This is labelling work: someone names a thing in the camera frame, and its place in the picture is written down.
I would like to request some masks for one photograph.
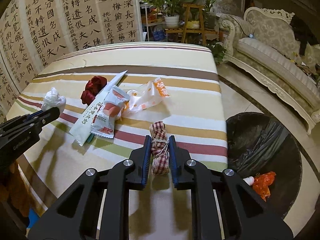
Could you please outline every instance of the orange plastic bag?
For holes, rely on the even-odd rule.
[[[276,173],[270,171],[266,174],[262,174],[254,178],[254,183],[252,184],[253,190],[258,193],[261,198],[266,201],[266,197],[270,197],[269,187],[275,180]]]

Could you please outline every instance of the marble floor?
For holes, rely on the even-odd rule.
[[[268,88],[231,64],[217,66],[225,119],[241,112],[272,114],[298,140],[301,151],[302,180],[299,193],[284,221],[294,235],[305,226],[315,210],[320,193],[320,124],[307,135],[303,121]]]

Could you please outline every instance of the sofa cushion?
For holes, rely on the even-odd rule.
[[[245,20],[253,26],[257,40],[289,58],[294,58],[293,53],[299,54],[300,44],[294,38],[292,27],[284,20],[268,17],[258,10],[249,11]]]
[[[288,82],[311,105],[318,105],[320,96],[316,85],[301,69],[275,49],[251,38],[240,39],[237,49]]]

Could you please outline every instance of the white string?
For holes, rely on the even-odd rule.
[[[165,155],[168,157],[168,144],[169,144],[169,140],[152,139],[151,142],[152,142],[152,143],[153,143],[153,142],[164,142],[164,143],[165,143],[164,148],[161,149],[161,152],[158,153],[158,154],[156,155],[156,157],[160,157],[160,156],[161,156],[161,153],[163,152],[163,150],[164,150],[164,152],[165,152]]]

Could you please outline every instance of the white flower pot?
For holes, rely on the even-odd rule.
[[[168,29],[176,29],[179,26],[179,15],[178,16],[165,16],[165,24]]]
[[[193,24],[193,28],[196,29],[196,30],[200,29],[200,24],[199,23],[194,23]]]

